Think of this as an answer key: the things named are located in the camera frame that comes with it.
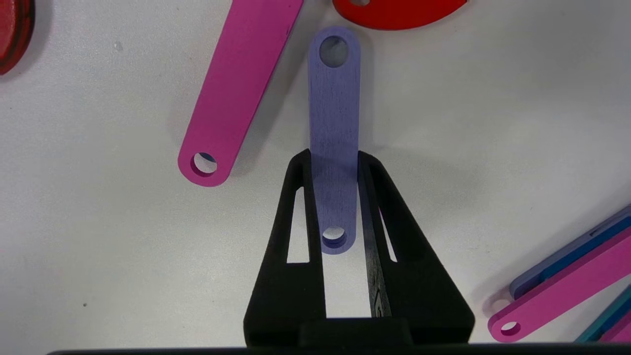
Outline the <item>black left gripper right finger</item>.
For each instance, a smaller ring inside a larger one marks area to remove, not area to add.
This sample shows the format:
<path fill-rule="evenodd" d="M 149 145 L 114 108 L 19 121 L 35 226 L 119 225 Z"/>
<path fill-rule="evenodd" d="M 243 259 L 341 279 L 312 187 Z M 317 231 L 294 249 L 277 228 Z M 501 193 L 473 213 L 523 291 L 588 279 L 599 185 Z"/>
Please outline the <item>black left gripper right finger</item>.
<path fill-rule="evenodd" d="M 358 154 L 370 312 L 407 325 L 413 344 L 466 344 L 475 316 L 385 166 Z"/>

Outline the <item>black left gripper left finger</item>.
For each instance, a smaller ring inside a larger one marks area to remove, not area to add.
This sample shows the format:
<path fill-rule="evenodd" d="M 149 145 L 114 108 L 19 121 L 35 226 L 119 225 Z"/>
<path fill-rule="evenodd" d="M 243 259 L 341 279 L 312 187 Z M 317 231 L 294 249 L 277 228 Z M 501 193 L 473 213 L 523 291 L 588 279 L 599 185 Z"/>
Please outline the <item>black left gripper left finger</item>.
<path fill-rule="evenodd" d="M 244 316 L 248 346 L 297 346 L 302 326 L 325 319 L 324 273 L 311 152 L 289 162 L 270 239 Z M 309 261 L 288 263 L 295 195 L 302 188 Z"/>

